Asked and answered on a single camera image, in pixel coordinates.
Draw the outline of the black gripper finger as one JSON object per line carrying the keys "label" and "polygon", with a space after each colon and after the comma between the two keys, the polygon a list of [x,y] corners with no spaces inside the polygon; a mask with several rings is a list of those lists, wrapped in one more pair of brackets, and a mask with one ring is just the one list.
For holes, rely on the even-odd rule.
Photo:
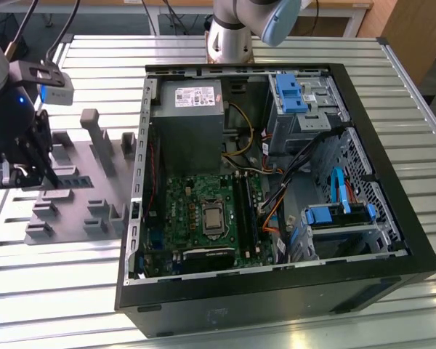
{"label": "black gripper finger", "polygon": [[53,149],[52,133],[49,126],[49,114],[42,109],[35,112],[34,120],[23,136],[17,139],[19,160],[17,167],[36,169],[49,188],[58,189],[62,182],[52,168],[50,153]]}
{"label": "black gripper finger", "polygon": [[40,186],[43,176],[32,168],[16,167],[8,161],[1,163],[0,188],[29,188]]}

